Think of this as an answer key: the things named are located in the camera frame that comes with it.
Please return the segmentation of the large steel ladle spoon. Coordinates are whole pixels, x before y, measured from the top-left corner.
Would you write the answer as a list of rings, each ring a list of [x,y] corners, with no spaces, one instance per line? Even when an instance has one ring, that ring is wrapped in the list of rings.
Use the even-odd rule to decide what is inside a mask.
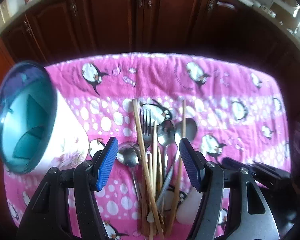
[[[123,142],[119,144],[119,150],[116,159],[119,161],[119,163],[129,168],[132,174],[134,190],[136,192],[138,202],[141,202],[142,197],[140,195],[139,184],[135,172],[135,168],[139,165],[139,161],[140,161],[139,156],[140,156],[140,148],[137,144],[133,142]]]

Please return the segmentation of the long wooden chopstick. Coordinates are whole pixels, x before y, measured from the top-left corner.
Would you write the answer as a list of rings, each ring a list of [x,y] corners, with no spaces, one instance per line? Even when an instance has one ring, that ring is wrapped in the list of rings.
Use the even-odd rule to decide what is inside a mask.
[[[156,224],[160,239],[165,239],[163,231],[162,231],[159,215],[158,215],[158,208],[157,208],[157,205],[155,202],[155,198],[153,196],[152,184],[151,184],[149,169],[148,169],[148,165],[147,165],[147,161],[146,161],[146,159],[147,159],[146,150],[145,150],[145,144],[144,144],[144,140],[143,140],[143,133],[142,133],[142,129],[141,129],[141,121],[140,121],[140,116],[139,116],[137,99],[133,99],[132,103],[133,103],[133,112],[134,112],[135,126],[136,126],[136,132],[137,132],[137,139],[138,139],[138,144],[139,144],[140,154],[141,154],[142,170],[143,170],[143,175],[145,177],[145,182],[146,182],[146,186],[147,186],[148,199],[150,202],[151,211],[153,213],[153,217],[155,220],[155,224]]]

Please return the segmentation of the white utensil holder teal rim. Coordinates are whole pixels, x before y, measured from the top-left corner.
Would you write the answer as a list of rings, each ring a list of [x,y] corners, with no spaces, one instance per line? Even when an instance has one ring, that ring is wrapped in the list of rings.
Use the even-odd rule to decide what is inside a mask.
[[[0,85],[0,157],[16,174],[74,168],[89,140],[46,69],[33,61],[14,65]]]

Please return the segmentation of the red-brown kitchen cabinets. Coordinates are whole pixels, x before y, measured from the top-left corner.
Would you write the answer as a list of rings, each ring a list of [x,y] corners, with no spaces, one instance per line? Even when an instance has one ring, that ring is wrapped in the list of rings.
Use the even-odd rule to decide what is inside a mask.
[[[278,81],[288,121],[300,122],[300,43],[249,0],[32,0],[0,27],[10,66],[133,51],[238,62]]]

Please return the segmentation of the steel spoon middle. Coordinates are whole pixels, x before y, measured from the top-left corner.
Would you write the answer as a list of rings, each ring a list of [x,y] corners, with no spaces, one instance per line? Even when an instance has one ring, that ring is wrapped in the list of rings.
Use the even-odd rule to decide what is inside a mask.
[[[162,146],[162,171],[164,178],[168,170],[167,147],[174,143],[175,125],[171,120],[164,120],[158,128],[158,142]]]

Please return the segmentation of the white ceramic spoon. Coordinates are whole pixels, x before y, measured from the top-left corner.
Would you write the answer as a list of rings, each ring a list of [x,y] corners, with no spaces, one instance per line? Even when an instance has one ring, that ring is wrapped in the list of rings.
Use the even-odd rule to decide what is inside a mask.
[[[177,209],[176,219],[180,224],[192,225],[196,218],[203,194],[191,187],[187,198]]]

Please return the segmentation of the short light wooden chopstick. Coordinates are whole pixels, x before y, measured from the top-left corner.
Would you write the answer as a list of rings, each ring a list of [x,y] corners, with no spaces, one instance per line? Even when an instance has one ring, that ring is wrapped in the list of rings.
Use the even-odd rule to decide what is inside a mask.
[[[153,196],[156,196],[157,187],[157,163],[158,163],[158,134],[157,134],[157,121],[153,123],[153,136],[152,136],[152,191]]]

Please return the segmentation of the stainless steel fork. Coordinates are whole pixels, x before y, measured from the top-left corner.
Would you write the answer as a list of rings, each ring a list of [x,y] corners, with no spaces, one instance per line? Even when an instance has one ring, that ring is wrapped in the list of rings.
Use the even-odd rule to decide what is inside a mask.
[[[152,143],[152,118],[151,111],[144,108],[141,111],[141,129],[145,150],[147,150]]]

